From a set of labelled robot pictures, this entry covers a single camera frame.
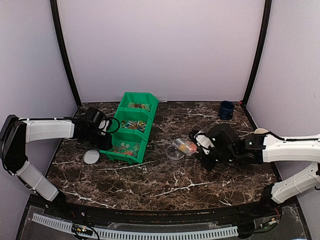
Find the silver metal scoop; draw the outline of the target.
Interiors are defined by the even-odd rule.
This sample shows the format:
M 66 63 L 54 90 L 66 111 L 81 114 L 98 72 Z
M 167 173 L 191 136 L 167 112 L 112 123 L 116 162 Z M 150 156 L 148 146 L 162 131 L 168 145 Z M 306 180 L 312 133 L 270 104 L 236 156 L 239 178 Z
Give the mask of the silver metal scoop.
M 181 151 L 182 153 L 184 153 L 187 156 L 191 156 L 193 154 L 195 154 L 198 150 L 198 147 L 195 143 L 193 143 L 192 141 L 189 141 L 185 138 L 177 138 L 172 142 L 172 145 L 178 149 L 179 151 Z

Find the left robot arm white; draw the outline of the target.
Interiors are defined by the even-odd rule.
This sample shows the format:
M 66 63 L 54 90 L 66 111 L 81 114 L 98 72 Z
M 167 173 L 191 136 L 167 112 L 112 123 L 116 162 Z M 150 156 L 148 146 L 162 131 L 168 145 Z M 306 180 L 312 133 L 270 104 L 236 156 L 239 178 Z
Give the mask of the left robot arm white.
M 57 146 L 63 140 L 76 140 L 99 150 L 112 147 L 109 131 L 113 120 L 96 116 L 92 119 L 81 117 L 61 118 L 20 118 L 8 115 L 0 130 L 0 159 L 5 171 L 18 177 L 31 191 L 51 203 L 51 210 L 60 218 L 67 218 L 71 213 L 65 203 L 66 196 L 33 164 L 28 154 L 44 157 L 47 153 L 40 150 L 48 145 Z

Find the green three-compartment candy bin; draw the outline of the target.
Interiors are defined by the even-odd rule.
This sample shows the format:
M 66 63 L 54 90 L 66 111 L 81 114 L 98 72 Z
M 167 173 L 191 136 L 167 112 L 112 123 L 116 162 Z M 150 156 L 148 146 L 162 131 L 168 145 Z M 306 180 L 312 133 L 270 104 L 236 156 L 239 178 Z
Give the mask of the green three-compartment candy bin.
M 129 103 L 140 103 L 149 104 L 150 111 L 141 108 L 128 108 Z M 156 116 L 156 111 L 158 107 L 159 100 L 148 92 L 125 92 L 118 108 L 115 112 L 114 118 L 120 121 L 123 120 L 131 121 L 144 121 L 146 122 L 146 127 L 144 132 L 133 129 L 119 128 L 115 133 L 112 133 L 112 148 L 118 142 L 129 142 L 129 143 L 139 143 L 140 149 L 137 157 L 119 154 L 109 150 L 100 150 L 101 154 L 107 156 L 111 161 L 124 161 L 129 164 L 141 164 L 144 161 L 144 155 L 147 148 L 147 143 L 153 126 L 153 122 Z M 112 126 L 109 131 L 114 130 L 118 124 L 113 121 Z

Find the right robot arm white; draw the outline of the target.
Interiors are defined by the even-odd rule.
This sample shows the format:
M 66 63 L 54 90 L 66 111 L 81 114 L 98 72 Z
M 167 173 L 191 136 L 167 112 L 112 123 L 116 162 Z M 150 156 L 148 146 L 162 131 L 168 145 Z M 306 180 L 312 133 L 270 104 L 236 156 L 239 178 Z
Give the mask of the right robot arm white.
M 283 137 L 264 128 L 257 128 L 241 139 L 226 123 L 211 128 L 207 133 L 191 130 L 189 139 L 198 147 L 198 159 L 211 171 L 217 164 L 235 166 L 262 165 L 273 162 L 309 162 L 309 166 L 280 182 L 263 189 L 255 213 L 266 217 L 281 204 L 320 183 L 320 136 Z

